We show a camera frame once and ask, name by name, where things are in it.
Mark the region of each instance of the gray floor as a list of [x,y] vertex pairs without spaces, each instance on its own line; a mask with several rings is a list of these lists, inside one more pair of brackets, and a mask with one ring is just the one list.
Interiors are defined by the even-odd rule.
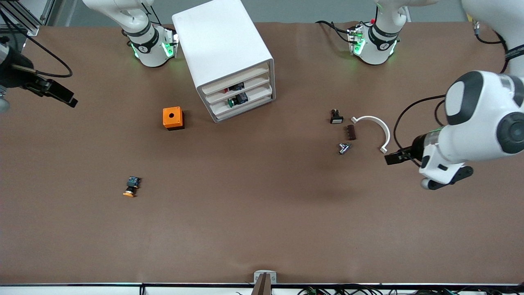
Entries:
[[[171,15],[209,0],[156,0],[153,7],[162,23],[171,23]],[[108,17],[87,8],[82,0],[66,0],[56,25],[116,26]],[[242,0],[254,22],[336,23],[369,20],[375,16],[373,0]],[[462,22],[466,15],[460,0],[440,0],[427,7],[411,7],[413,22]]]

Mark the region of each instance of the white box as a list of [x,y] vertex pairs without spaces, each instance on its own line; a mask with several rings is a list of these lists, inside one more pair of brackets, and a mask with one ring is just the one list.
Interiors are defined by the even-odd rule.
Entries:
[[[273,57],[241,0],[212,0],[172,19],[196,90],[215,122],[275,99]],[[241,82],[244,89],[226,92]],[[247,102],[230,107],[240,93]]]

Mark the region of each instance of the orange box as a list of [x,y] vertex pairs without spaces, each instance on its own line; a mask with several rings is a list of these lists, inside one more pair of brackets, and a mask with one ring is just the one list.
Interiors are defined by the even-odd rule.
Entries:
[[162,112],[163,125],[169,130],[184,129],[184,112],[180,107],[165,108]]

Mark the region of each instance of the white bracket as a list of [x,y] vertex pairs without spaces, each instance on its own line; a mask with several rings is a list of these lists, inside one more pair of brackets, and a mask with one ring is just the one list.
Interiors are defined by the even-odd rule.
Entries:
[[277,272],[273,270],[257,270],[253,274],[253,283],[257,282],[258,276],[263,275],[264,272],[267,273],[267,275],[271,278],[271,285],[274,285],[277,283]]
[[381,147],[380,147],[380,151],[383,152],[383,153],[387,153],[388,150],[387,150],[387,145],[389,143],[389,140],[391,139],[391,133],[389,132],[389,128],[388,128],[388,125],[386,125],[384,123],[384,121],[382,121],[381,119],[377,118],[377,117],[374,117],[374,116],[363,116],[363,117],[360,117],[360,118],[351,118],[351,121],[353,121],[353,123],[357,123],[358,121],[360,120],[369,120],[369,121],[373,121],[377,124],[380,125],[380,127],[382,127],[382,129],[384,130],[384,133],[386,134],[386,143],[384,143]]

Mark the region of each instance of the brown table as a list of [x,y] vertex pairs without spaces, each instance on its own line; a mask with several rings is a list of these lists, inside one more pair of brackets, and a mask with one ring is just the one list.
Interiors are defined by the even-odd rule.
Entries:
[[[396,53],[369,66],[325,26],[257,28],[277,100],[220,124],[183,58],[147,68],[119,28],[42,28],[79,103],[8,93],[0,282],[243,282],[257,269],[280,282],[522,281],[522,155],[472,163],[473,177],[429,192],[414,165],[385,164],[378,125],[357,124],[340,156],[345,124],[329,124],[338,108],[392,128],[467,71],[498,72],[500,45],[468,23],[409,23]],[[24,54],[64,72],[34,44]],[[436,127],[437,102],[406,114],[403,144]],[[171,106],[185,130],[163,128]],[[130,175],[144,178],[136,198],[122,196]]]

